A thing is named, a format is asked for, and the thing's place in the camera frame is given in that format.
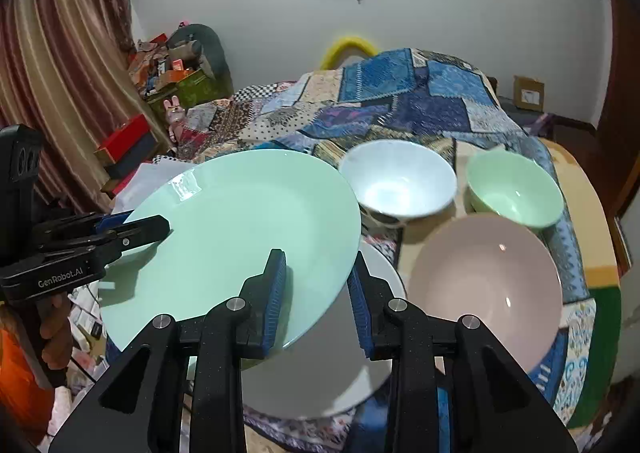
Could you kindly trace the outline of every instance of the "silver bolt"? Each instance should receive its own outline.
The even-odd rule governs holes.
[[[156,316],[154,318],[154,320],[152,321],[153,326],[155,328],[165,328],[169,326],[169,323],[171,323],[171,316],[167,315],[167,314],[160,314],[159,316]]]
[[[404,299],[400,299],[400,298],[393,298],[389,302],[389,308],[393,312],[402,312],[403,310],[406,310],[407,306],[408,305],[406,304],[406,301]]]
[[[226,307],[229,310],[232,310],[234,312],[236,310],[243,309],[245,305],[246,305],[246,302],[242,298],[231,298],[229,301],[226,302]]]
[[[475,330],[480,326],[480,320],[476,316],[466,315],[462,318],[462,324],[469,330]]]

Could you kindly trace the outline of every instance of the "plush toy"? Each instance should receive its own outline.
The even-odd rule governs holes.
[[[164,100],[164,118],[169,123],[169,138],[176,144],[180,143],[186,113],[177,96],[172,97],[171,102]]]

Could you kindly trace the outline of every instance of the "curtain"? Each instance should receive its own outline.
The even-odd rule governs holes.
[[[62,195],[78,211],[106,211],[108,175],[93,152],[139,113],[168,146],[129,78],[132,47],[129,0],[2,0],[0,126],[42,132],[45,200]]]

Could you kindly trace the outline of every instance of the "white bowl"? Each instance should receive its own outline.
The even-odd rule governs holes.
[[[367,214],[385,226],[400,226],[412,218],[442,211],[458,187],[456,174],[446,160],[431,149],[404,140],[360,144],[345,154],[338,170]]]

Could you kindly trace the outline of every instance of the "orange cloth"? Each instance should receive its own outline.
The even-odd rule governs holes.
[[[51,419],[55,392],[40,388],[15,338],[0,330],[0,404],[34,444],[39,444]]]

